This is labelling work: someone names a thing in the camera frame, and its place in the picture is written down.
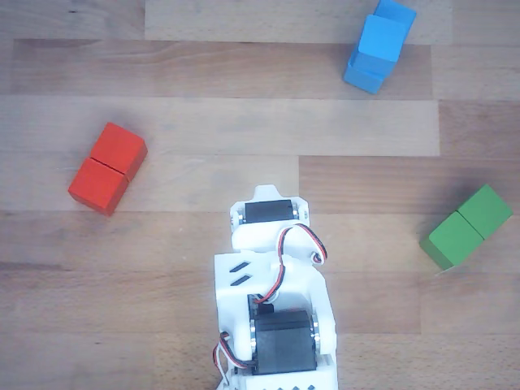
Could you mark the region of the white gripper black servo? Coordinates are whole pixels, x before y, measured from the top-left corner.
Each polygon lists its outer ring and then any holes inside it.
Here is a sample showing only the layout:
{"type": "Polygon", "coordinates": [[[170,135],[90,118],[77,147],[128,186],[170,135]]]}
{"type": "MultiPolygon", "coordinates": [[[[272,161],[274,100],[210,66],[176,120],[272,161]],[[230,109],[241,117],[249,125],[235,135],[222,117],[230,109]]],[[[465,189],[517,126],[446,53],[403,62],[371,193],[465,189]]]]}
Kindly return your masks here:
{"type": "Polygon", "coordinates": [[[233,249],[274,249],[283,228],[310,226],[308,203],[300,197],[282,198],[273,184],[257,185],[249,201],[236,202],[230,219],[233,249]]]}

